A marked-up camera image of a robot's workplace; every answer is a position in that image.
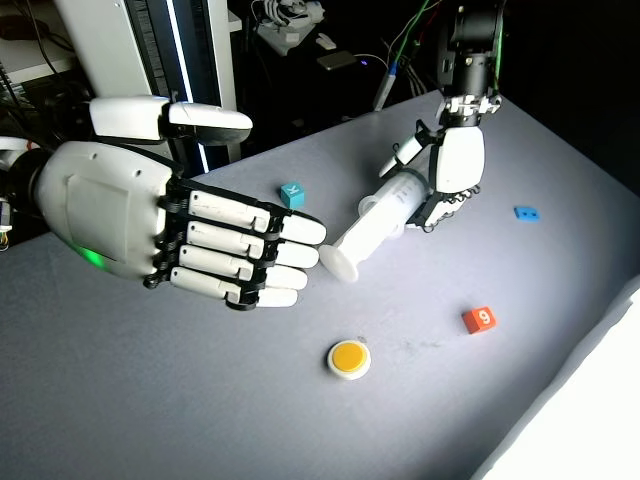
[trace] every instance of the number cube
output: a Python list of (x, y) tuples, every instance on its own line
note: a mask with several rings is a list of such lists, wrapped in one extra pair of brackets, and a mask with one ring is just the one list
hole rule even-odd
[(489, 307), (474, 308), (470, 312), (462, 315), (469, 333), (478, 333), (489, 330), (497, 325), (496, 317)]
[(280, 199), (287, 208), (300, 208), (304, 205), (304, 188), (299, 183), (287, 183), (280, 187)]

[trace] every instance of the green light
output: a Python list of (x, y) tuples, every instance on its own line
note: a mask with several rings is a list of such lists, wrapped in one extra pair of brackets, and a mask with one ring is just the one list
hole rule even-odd
[(93, 252), (87, 248), (78, 247), (78, 253), (82, 255), (94, 267), (104, 270), (106, 265), (104, 258), (99, 253)]

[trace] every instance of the robotic hand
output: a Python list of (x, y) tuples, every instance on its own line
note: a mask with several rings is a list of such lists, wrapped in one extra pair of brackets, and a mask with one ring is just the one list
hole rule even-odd
[(91, 263), (147, 288), (169, 281), (237, 310), (296, 302), (307, 283), (300, 269), (318, 261), (312, 245), (324, 240), (322, 223), (184, 179), (177, 164), (122, 144), (183, 135), (239, 142), (252, 128), (248, 117), (149, 96), (95, 99), (89, 110), (96, 135), (117, 145), (67, 142), (50, 153), (0, 138), (1, 231), (11, 228), (10, 204), (41, 213)]
[(442, 128), (429, 130), (416, 122), (416, 133), (398, 147), (380, 170), (388, 179), (358, 208), (360, 218), (334, 244), (320, 247), (324, 265), (339, 279), (358, 279), (357, 265), (405, 224), (433, 231), (474, 194), (484, 170), (484, 138), (480, 119), (500, 108), (496, 60), (500, 56), (502, 6), (460, 6), (443, 37), (440, 64), (444, 100)]

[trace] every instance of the blue block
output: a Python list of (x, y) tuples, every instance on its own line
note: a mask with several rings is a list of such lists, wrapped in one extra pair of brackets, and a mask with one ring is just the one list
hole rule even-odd
[(523, 222), (537, 222), (540, 220), (538, 211), (533, 207), (515, 207), (513, 211), (516, 212), (518, 220)]
[(304, 188), (296, 182), (287, 183), (280, 187), (280, 199), (287, 208), (300, 208), (304, 205)]

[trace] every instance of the plastic tube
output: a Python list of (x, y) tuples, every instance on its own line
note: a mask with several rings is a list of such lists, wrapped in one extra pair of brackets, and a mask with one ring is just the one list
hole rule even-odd
[(344, 282), (358, 280), (358, 264), (388, 237), (402, 234), (404, 225), (427, 195), (427, 156), (388, 180), (358, 207), (360, 218), (333, 245), (320, 247), (320, 260)]

